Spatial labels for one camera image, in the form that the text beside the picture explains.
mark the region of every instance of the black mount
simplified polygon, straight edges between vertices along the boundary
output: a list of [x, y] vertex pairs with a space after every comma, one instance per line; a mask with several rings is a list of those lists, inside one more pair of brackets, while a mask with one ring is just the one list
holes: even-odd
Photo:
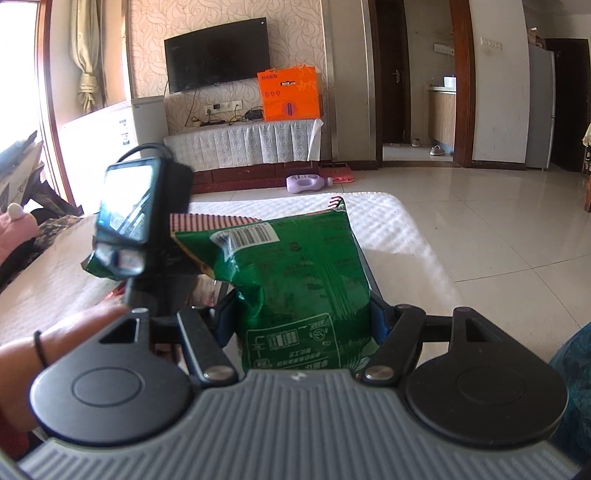
[[[372, 294], [372, 333], [381, 344], [359, 379], [395, 388], [409, 411], [452, 442], [503, 449], [546, 439], [567, 402], [552, 368], [478, 312], [428, 316]], [[235, 296], [214, 308], [170, 317], [130, 314], [44, 371], [31, 390], [37, 419], [52, 436], [87, 446], [128, 445], [175, 423], [208, 388], [238, 375], [222, 351], [235, 331]], [[417, 368], [424, 342], [448, 353]], [[153, 343], [179, 343], [190, 375], [157, 358]]]

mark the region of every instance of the black cable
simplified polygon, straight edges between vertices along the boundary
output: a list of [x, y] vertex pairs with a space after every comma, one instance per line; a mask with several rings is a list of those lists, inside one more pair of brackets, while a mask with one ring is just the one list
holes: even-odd
[[197, 89], [195, 88], [195, 93], [193, 94], [193, 103], [191, 103], [191, 108], [189, 109], [189, 114], [187, 115], [187, 121], [185, 122], [185, 127], [189, 123], [189, 118], [191, 117], [191, 112], [193, 111], [193, 106], [195, 105], [196, 95], [197, 95]]
[[137, 147], [132, 148], [126, 154], [124, 154], [122, 157], [120, 157], [119, 160], [117, 160], [115, 163], [122, 162], [130, 155], [133, 155], [134, 153], [137, 153], [137, 152], [141, 152], [142, 150], [147, 150], [149, 148], [153, 148], [154, 150], [158, 150], [160, 153], [164, 154], [164, 158], [166, 158], [167, 160], [174, 161], [174, 155], [166, 145], [164, 145], [162, 143], [145, 143], [145, 144], [138, 145]]

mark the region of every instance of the orange box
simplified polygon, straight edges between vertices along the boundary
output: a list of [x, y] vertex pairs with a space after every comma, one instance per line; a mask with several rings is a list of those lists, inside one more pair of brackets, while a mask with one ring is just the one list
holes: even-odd
[[265, 120], [320, 118], [314, 67], [297, 66], [258, 74]]

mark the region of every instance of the hand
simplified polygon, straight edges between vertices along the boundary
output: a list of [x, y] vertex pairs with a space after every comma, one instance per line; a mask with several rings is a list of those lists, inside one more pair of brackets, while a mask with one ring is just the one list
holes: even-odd
[[[104, 301], [56, 323], [40, 337], [47, 362], [57, 362], [128, 310], [126, 305]], [[29, 405], [29, 390], [42, 369], [33, 337], [0, 347], [0, 411], [21, 432], [28, 432], [36, 426]]]
[[50, 365], [57, 362], [128, 311], [127, 305], [120, 305], [115, 300], [105, 300], [91, 309], [56, 323], [40, 337], [47, 362]]

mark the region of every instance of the tv stand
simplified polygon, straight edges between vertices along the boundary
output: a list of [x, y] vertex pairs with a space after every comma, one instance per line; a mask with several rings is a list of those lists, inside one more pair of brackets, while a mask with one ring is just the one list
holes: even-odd
[[193, 193], [282, 187], [319, 172], [322, 120], [237, 122], [190, 128], [164, 139], [194, 171]]

